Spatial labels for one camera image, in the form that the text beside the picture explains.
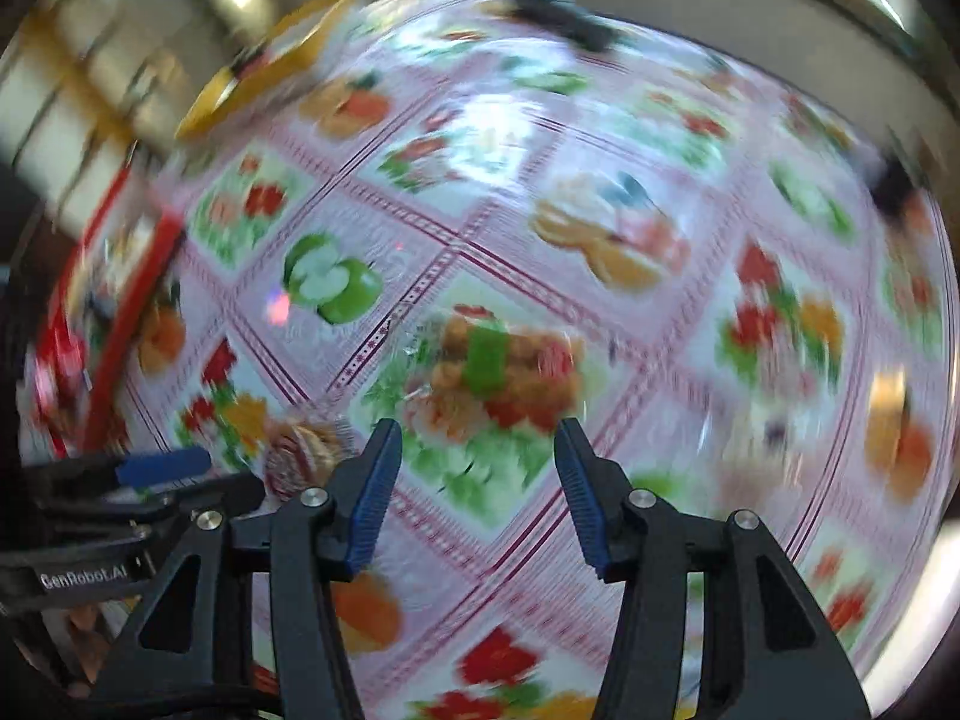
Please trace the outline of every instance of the metal screw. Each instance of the metal screw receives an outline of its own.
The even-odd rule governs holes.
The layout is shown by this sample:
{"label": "metal screw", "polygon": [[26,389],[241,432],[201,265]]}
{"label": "metal screw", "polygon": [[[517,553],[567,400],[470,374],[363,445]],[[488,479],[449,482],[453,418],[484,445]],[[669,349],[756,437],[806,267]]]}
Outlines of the metal screw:
{"label": "metal screw", "polygon": [[217,509],[201,512],[197,517],[197,527],[202,531],[215,531],[224,522],[224,516]]}
{"label": "metal screw", "polygon": [[637,509],[651,509],[656,506],[656,495],[651,493],[650,490],[633,490],[627,496],[627,500],[630,501],[631,506],[635,506]]}
{"label": "metal screw", "polygon": [[301,504],[315,509],[318,506],[323,506],[328,498],[330,496],[326,494],[326,490],[323,488],[306,488],[301,493]]}
{"label": "metal screw", "polygon": [[760,518],[750,509],[741,509],[733,514],[733,522],[736,522],[745,531],[755,531],[760,526]]}

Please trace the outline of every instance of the green apple print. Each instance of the green apple print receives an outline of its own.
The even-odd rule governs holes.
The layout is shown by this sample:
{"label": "green apple print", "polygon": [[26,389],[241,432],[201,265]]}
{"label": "green apple print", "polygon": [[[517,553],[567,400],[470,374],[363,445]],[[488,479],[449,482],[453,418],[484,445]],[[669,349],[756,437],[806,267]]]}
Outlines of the green apple print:
{"label": "green apple print", "polygon": [[555,95],[571,97],[589,86],[589,81],[579,73],[551,70],[549,66],[524,56],[508,56],[503,60],[501,69],[517,86],[552,92]]}
{"label": "green apple print", "polygon": [[333,234],[318,232],[297,241],[283,261],[283,288],[291,302],[317,312],[330,324],[362,317],[383,292],[383,279],[356,257],[341,259]]}
{"label": "green apple print", "polygon": [[797,215],[814,226],[826,228],[843,242],[853,240],[850,215],[820,187],[797,175],[793,167],[783,162],[772,162],[770,179]]}

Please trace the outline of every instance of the table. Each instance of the table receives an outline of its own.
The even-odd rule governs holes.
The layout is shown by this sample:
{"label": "table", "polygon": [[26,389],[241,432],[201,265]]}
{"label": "table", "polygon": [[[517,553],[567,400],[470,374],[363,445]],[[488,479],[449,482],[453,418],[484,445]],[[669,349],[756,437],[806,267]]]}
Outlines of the table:
{"label": "table", "polygon": [[[155,182],[188,240],[119,391],[126,445],[263,473],[291,405],[335,401],[361,438],[403,424],[373,566],[336,592],[370,717],[587,718],[619,608],[544,420],[405,399],[437,312],[583,338],[598,453],[684,511],[757,511],[861,676],[937,530],[957,285],[936,206],[889,230],[860,177],[880,156],[837,115],[616,27],[583,55],[502,0],[378,2],[325,89]],[[254,628],[269,669],[265,583]]]}

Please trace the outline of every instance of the black object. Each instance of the black object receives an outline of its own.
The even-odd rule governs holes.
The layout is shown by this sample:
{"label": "black object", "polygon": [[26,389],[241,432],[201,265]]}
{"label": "black object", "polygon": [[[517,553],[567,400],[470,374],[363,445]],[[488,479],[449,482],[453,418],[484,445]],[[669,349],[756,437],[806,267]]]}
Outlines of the black object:
{"label": "black object", "polygon": [[517,15],[575,42],[588,52],[604,52],[616,30],[573,0],[513,0]]}
{"label": "black object", "polygon": [[[0,695],[26,708],[14,718],[34,717],[29,695],[37,691],[46,696],[44,720],[131,720],[197,709],[263,709],[304,720],[361,718],[329,582],[350,581],[373,556],[401,453],[400,426],[382,420],[363,453],[339,464],[325,490],[306,490],[275,514],[234,518],[238,504],[248,510],[251,485],[258,485],[257,502],[263,498],[262,484],[251,475],[240,494],[237,487],[196,485],[180,498],[180,491],[160,498],[148,517],[155,522],[176,507],[161,538],[170,548],[149,586],[136,588],[142,599],[110,650],[90,700],[70,702],[40,674],[24,671],[22,659],[7,669],[4,658],[14,656],[8,647],[5,654],[0,629]],[[83,522],[89,516],[85,512]],[[253,572],[272,575],[282,699],[249,687]],[[129,584],[123,594],[133,589]]]}
{"label": "black object", "polygon": [[[587,561],[605,581],[626,583],[594,720],[673,717],[690,571],[706,577],[698,718],[870,717],[827,621],[755,514],[735,512],[724,523],[689,517],[648,490],[632,490],[617,464],[593,453],[576,420],[560,423],[554,450]],[[123,628],[91,700],[47,695],[44,717],[263,709],[288,720],[362,720],[329,581],[352,579],[373,553],[370,528],[378,531],[386,501],[371,493],[392,488],[400,453],[400,428],[384,420],[326,490],[306,490],[275,514],[232,520],[224,499],[192,515],[181,511],[179,539]],[[253,571],[272,575],[280,699],[247,686]],[[25,691],[42,678],[6,668],[3,634],[0,628],[0,688],[11,691],[12,706],[25,707]]]}
{"label": "black object", "polygon": [[[173,452],[115,455],[98,452],[26,471],[30,493],[44,501],[76,502],[99,498],[119,488],[153,488],[202,477],[210,470],[210,454],[198,446]],[[93,501],[101,507],[101,501]]]}
{"label": "black object", "polygon": [[[96,485],[117,460],[28,469],[24,493],[58,488],[56,474],[74,464],[91,469]],[[7,615],[139,595],[181,538],[184,512],[187,522],[189,512],[214,505],[231,515],[246,514],[260,505],[264,493],[263,483],[244,473],[136,503],[26,496],[32,502],[31,540],[0,552],[0,605]]]}
{"label": "black object", "polygon": [[891,152],[884,162],[880,178],[870,187],[870,197],[877,210],[892,223],[899,223],[904,214],[906,201],[914,191],[910,172],[899,154]]}
{"label": "black object", "polygon": [[28,228],[34,213],[42,206],[43,200],[13,172],[6,161],[0,163],[0,208],[3,208],[0,265],[11,261],[20,236]]}
{"label": "black object", "polygon": [[753,513],[726,522],[680,514],[634,490],[565,419],[554,457],[587,563],[626,587],[594,720],[664,720],[683,657],[686,575],[703,572],[704,659],[696,717],[869,720],[827,619]]}

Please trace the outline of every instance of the tablecloth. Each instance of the tablecloth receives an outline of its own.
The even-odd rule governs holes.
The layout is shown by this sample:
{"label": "tablecloth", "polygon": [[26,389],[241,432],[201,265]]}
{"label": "tablecloth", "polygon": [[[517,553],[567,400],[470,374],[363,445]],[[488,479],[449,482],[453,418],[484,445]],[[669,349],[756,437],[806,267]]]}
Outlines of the tablecloth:
{"label": "tablecloth", "polygon": [[[957,288],[935,205],[891,232],[847,122],[611,23],[587,55],[503,0],[378,2],[323,90],[155,182],[188,240],[119,391],[128,446],[263,473],[292,405],[336,399],[360,439],[402,423],[373,565],[335,593],[369,717],[587,718],[621,597],[583,562],[536,415],[408,407],[402,340],[437,312],[583,338],[598,453],[684,511],[755,509],[861,675],[936,531]],[[254,627],[269,670],[265,581]]]}

